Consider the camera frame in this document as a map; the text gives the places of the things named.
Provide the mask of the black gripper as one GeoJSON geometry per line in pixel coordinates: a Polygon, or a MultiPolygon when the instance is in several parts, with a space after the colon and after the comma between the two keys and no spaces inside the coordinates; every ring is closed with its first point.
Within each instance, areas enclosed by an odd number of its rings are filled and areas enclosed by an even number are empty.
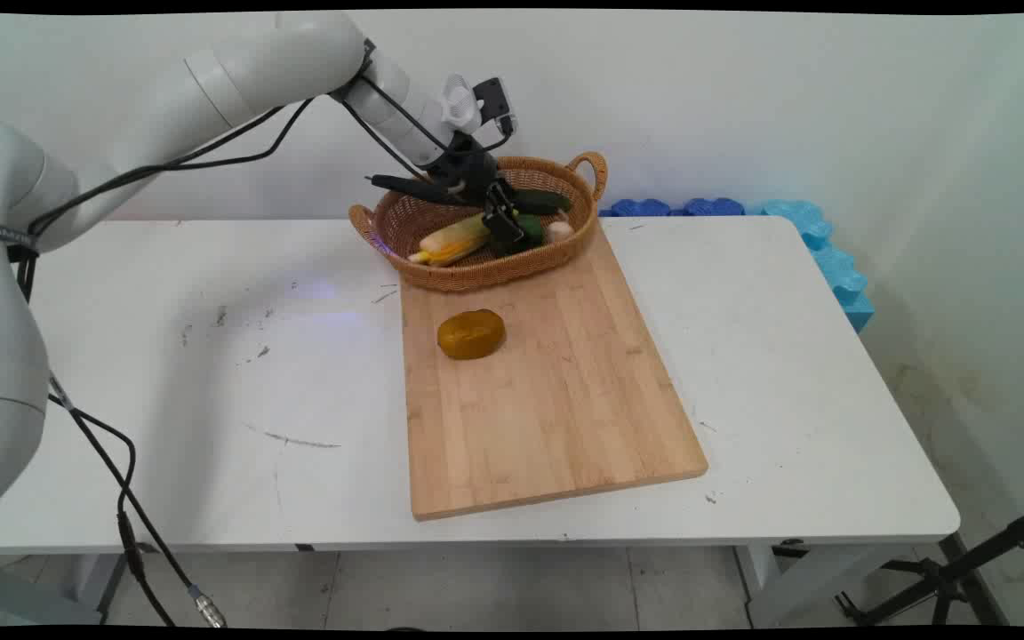
{"type": "Polygon", "coordinates": [[[494,234],[494,251],[500,258],[532,248],[532,218],[516,218],[515,206],[501,186],[499,163],[472,135],[454,133],[442,154],[430,164],[430,179],[452,191],[467,206],[484,206],[486,227],[494,234]]]}

